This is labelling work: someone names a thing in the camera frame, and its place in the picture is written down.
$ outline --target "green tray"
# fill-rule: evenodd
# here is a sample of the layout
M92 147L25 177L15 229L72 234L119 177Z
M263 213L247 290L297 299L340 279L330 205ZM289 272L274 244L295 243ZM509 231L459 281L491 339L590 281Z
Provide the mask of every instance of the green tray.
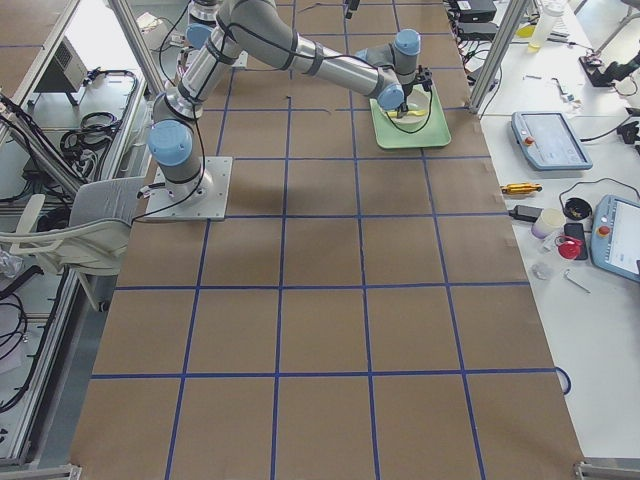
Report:
M423 90L420 85L414 88ZM433 95L429 123L417 133L404 133L398 130L391 123L391 120L382 113L380 107L378 107L378 102L370 99L373 128L380 148L443 147L448 145L451 142L451 134L449 133L447 121L442 111L442 104L435 86L433 87Z

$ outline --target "small container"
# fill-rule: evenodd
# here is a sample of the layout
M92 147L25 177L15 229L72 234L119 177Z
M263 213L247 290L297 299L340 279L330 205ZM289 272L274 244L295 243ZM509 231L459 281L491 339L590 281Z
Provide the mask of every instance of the small container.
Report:
M546 238L562 228L566 220L564 214L555 208L545 208L531 226L531 233L537 238Z
M562 17L566 5L566 0L549 0L542 6L538 24L529 40L530 51L537 52L544 45L558 19Z

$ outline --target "blue joint cap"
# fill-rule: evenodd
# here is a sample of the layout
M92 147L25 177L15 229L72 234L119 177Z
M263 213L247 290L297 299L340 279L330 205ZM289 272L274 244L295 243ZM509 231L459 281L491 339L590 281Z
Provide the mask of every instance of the blue joint cap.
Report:
M207 41L207 38L211 35L211 32L213 32L213 28L207 25L192 23L187 27L186 36L189 43L193 45L194 48L200 50Z
M420 53L420 34L410 28L400 30L396 34L394 45L405 55L417 55Z
M163 120L149 132L147 145L160 165L177 167L191 155L193 136L186 125L176 120Z
M378 95L378 105L383 110L395 110L402 102L404 102L404 91L398 83L389 85Z

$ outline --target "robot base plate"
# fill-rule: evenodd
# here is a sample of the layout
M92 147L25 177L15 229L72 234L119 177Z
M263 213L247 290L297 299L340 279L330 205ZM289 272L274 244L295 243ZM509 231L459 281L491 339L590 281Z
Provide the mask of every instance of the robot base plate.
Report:
M224 220L229 196L229 181L231 180L231 157L205 157L205 168L213 179L213 190L207 192L206 197L197 201L187 201L175 205L165 189L152 190L147 204L147 213L169 207L162 212L149 215L147 218L156 220ZM154 183L164 182L162 170L158 167Z

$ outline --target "screwdriver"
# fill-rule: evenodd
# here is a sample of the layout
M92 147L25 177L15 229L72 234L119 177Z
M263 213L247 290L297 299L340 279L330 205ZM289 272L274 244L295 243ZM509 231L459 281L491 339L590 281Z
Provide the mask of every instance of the screwdriver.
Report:
M509 183L500 187L502 193L505 195L527 195L533 192L539 192L542 190L542 185L539 183Z

